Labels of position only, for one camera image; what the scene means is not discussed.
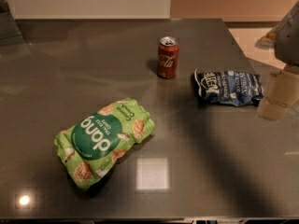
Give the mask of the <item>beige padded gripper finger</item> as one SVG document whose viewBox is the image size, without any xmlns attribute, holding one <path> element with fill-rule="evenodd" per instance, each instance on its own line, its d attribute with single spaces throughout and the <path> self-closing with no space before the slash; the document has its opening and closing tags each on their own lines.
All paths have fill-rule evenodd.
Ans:
<svg viewBox="0 0 299 224">
<path fill-rule="evenodd" d="M 271 76 L 270 87 L 260 102 L 260 116 L 278 120 L 299 100 L 299 66 L 287 64 Z"/>
</svg>

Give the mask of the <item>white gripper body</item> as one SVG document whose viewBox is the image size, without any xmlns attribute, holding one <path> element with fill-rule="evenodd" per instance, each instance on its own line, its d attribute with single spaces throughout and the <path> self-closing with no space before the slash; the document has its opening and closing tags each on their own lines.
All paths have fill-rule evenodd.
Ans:
<svg viewBox="0 0 299 224">
<path fill-rule="evenodd" d="M 278 24 L 275 56 L 286 64 L 299 65 L 299 1 Z"/>
</svg>

